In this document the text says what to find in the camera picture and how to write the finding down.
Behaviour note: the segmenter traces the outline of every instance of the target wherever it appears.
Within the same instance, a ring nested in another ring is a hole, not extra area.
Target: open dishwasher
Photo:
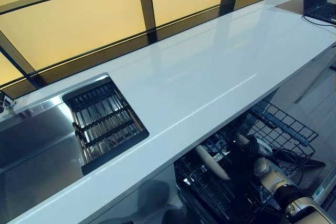
[[[181,198],[203,213],[205,223],[278,223],[283,218],[280,207],[253,173],[260,157],[253,149],[258,145],[239,146],[237,134],[257,140],[268,158],[298,185],[315,153],[310,143],[318,136],[262,100],[201,143],[229,180],[213,173],[195,149],[175,162]]]
[[[238,135],[251,144],[242,146]],[[300,186],[306,169],[313,167],[318,177],[324,168],[324,163],[312,159],[312,141],[317,136],[314,130],[263,99],[199,145],[224,169],[228,179],[214,173],[196,147],[147,183],[152,185],[140,187],[89,223],[289,223],[255,176],[254,163],[259,157],[267,157]],[[159,180],[170,180],[170,195]],[[310,194],[308,188],[305,186],[302,192]],[[116,218],[134,201],[139,204],[137,212]]]

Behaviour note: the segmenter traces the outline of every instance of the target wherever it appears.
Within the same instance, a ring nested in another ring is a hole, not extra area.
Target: wire rack
[[[243,118],[240,125],[234,121],[231,128],[236,128],[242,135],[254,135],[267,143],[273,149],[273,157],[288,176],[292,176],[315,153],[310,143],[318,134],[266,100],[261,100],[248,110]]]
[[[201,144],[231,180],[220,180],[191,150],[175,162],[177,183],[194,191],[223,223],[252,223],[262,211],[278,218],[277,204],[270,204],[269,192],[253,175],[254,159],[242,155],[234,142],[236,133],[254,135],[267,143],[272,148],[273,158],[287,175],[292,175],[311,158],[315,150],[310,143],[318,136],[262,100]]]
[[[145,139],[149,133],[110,78],[67,94],[84,174]]]

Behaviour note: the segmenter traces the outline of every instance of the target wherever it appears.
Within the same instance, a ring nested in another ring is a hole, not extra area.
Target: laptop keyboard
[[[335,15],[335,5],[331,3],[325,3],[324,5],[311,10],[310,14],[324,18],[330,18],[331,16]]]

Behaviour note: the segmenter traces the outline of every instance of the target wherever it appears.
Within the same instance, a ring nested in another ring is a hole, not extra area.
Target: kitchen counter
[[[247,6],[17,99],[20,112],[107,73],[150,136],[9,223],[79,223],[114,204],[334,43],[333,27],[275,7],[287,1]]]

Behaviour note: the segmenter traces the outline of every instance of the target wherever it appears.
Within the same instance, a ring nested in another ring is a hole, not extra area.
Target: sink basin
[[[29,113],[0,124],[0,223],[83,176],[83,160],[66,104],[33,116]]]
[[[0,122],[0,224],[148,135],[107,75],[63,90]]]

